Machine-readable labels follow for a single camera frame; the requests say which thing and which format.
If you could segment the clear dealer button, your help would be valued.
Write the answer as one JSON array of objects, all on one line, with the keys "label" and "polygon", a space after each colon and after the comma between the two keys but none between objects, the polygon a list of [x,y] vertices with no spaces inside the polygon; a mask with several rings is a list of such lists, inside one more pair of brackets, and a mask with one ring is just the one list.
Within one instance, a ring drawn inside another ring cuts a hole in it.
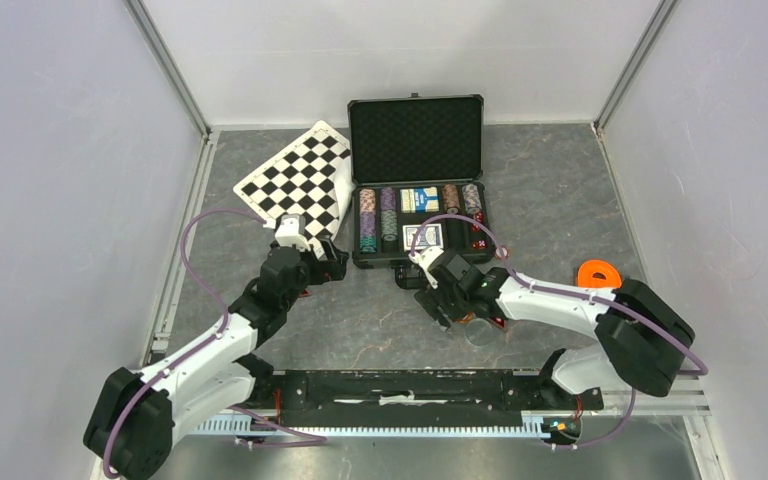
[{"label": "clear dealer button", "polygon": [[496,328],[484,320],[473,320],[464,327],[464,337],[476,348],[489,345],[495,338]]}]

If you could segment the blue backed card deck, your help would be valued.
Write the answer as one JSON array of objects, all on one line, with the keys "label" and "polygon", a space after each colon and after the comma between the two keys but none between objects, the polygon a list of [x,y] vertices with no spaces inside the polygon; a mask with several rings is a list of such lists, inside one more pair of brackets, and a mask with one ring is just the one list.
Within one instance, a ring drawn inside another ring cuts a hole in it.
[{"label": "blue backed card deck", "polygon": [[411,248],[421,251],[427,247],[443,247],[443,229],[440,223],[431,223],[425,227],[421,225],[402,226],[403,250],[409,252]]}]

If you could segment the brown poker chip stack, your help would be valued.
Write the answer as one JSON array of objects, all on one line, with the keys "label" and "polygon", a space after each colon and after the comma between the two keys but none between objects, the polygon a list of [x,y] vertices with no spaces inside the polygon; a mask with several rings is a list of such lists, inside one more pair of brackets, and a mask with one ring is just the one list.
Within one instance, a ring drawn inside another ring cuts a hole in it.
[{"label": "brown poker chip stack", "polygon": [[461,203],[459,189],[455,184],[445,184],[442,187],[443,210],[448,214],[459,214]]}]

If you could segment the blue boxed card deck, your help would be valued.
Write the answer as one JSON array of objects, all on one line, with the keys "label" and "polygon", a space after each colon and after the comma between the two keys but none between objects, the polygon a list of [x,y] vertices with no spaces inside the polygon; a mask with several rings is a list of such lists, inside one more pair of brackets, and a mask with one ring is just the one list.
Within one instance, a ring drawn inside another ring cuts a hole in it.
[{"label": "blue boxed card deck", "polygon": [[400,190],[402,213],[429,213],[440,211],[440,195],[437,187],[416,187]]}]

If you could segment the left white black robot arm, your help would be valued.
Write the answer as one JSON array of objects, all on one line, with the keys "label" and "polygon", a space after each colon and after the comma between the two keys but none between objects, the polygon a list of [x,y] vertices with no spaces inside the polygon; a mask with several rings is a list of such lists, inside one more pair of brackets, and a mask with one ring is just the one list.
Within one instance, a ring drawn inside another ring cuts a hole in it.
[{"label": "left white black robot arm", "polygon": [[220,319],[170,356],[111,373],[83,434],[83,445],[110,478],[148,479],[190,431],[245,402],[266,405],[274,394],[270,368],[255,350],[286,323],[311,286],[341,281],[349,255],[321,241],[323,254],[272,245],[257,277],[224,307]]}]

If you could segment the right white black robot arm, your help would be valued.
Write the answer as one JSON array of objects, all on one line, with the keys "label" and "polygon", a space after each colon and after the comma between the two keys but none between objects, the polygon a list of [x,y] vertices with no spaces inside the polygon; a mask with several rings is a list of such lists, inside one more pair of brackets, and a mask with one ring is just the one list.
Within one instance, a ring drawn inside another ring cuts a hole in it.
[{"label": "right white black robot arm", "polygon": [[419,302],[444,327],[464,317],[500,328],[510,321],[534,321],[594,339],[587,348],[563,349],[546,362],[537,392],[551,408],[562,408],[591,389],[622,385],[665,397],[690,357],[694,330],[644,282],[582,288],[502,267],[483,272],[439,247],[409,258],[428,283]]}]

